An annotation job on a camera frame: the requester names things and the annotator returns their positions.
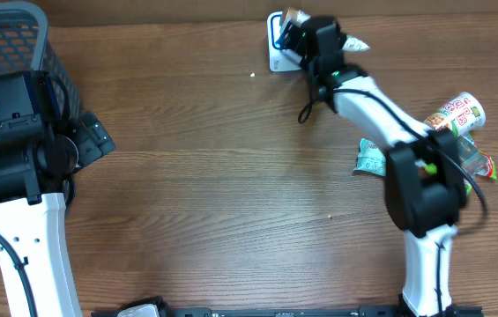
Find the white tube with gold cap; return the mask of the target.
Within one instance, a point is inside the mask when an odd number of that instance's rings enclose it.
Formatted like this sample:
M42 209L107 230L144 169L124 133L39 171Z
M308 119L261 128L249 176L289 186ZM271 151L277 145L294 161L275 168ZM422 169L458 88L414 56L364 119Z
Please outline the white tube with gold cap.
M279 36L275 43L287 43L287 34L290 27L302 28L302 25L311 19L311 16L304 11L288 7L282 12L279 19ZM370 50L370 46L363 40L352 35L344 34L342 36L341 49L349 52L361 52Z

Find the teal snack packet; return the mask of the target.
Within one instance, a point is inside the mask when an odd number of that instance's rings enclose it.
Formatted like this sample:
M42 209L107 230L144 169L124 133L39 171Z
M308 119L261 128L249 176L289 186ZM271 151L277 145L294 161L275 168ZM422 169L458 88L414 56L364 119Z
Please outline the teal snack packet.
M360 140L354 171L371 173L381 177L386 174L386 158L383 152L375 143L366 138Z

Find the cup noodles container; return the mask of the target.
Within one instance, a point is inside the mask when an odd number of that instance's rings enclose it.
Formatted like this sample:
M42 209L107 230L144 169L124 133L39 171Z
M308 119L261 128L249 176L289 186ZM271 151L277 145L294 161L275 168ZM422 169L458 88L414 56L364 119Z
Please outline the cup noodles container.
M432 129L449 129L455 136L462 136L473 129L481 129L486 119L478 100L468 92L461 92L440 106L424 123Z

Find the green chip bag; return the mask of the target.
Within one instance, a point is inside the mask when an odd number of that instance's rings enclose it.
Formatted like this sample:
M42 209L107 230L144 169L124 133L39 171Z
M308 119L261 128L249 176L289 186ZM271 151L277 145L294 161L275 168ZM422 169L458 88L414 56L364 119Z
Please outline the green chip bag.
M497 179L495 163L485 152L474 143L469 133L455 135L457 139L457 153L461 167L474 179L482 176L491 180Z

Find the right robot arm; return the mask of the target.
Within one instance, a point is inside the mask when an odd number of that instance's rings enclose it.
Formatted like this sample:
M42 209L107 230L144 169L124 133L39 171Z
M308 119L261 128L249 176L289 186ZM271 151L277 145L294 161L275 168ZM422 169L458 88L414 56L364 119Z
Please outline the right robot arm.
M301 70L309 101L298 122L316 103L359 127L385 157L384 200L404 234L405 284L390 316L481 316L480 307L458 306L449 290L450 257L459 214L467 204L457 137L412 118L387 97L375 80L345 54L368 45L344 33L333 16L309 16L287 8L267 19L270 69Z

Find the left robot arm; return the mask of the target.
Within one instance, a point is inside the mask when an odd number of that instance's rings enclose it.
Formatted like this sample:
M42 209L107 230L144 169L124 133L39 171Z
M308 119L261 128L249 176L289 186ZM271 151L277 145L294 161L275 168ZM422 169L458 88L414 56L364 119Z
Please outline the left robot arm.
M0 270L13 316L82 314L65 238L73 176L115 150L92 113L72 116L62 80L0 75Z

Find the white barcode scanner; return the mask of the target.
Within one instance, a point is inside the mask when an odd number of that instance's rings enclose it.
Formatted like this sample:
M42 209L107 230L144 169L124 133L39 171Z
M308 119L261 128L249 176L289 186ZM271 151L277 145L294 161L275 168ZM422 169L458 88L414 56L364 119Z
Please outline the white barcode scanner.
M267 18L267 44L270 70L272 72L297 71L301 68L281 52L277 43L280 36L281 17L282 12L275 11Z

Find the grey plastic shopping basket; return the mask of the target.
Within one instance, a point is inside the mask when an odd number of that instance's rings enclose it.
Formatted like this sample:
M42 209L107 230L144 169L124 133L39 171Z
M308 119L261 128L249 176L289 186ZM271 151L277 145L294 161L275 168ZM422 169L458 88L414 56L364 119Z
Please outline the grey plastic shopping basket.
M26 207L50 193L65 201L77 146L70 120L82 115L78 89L48 42L36 5L0 3L0 203Z

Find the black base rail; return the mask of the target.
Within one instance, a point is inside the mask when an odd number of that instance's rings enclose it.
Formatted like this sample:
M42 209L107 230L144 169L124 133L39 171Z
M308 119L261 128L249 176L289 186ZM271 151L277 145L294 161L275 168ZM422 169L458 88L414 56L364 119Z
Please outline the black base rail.
M359 306L354 309L212 310L207 307L172 308L161 296L140 299L117 309L101 308L92 317L393 317L413 316L404 300L394 306Z

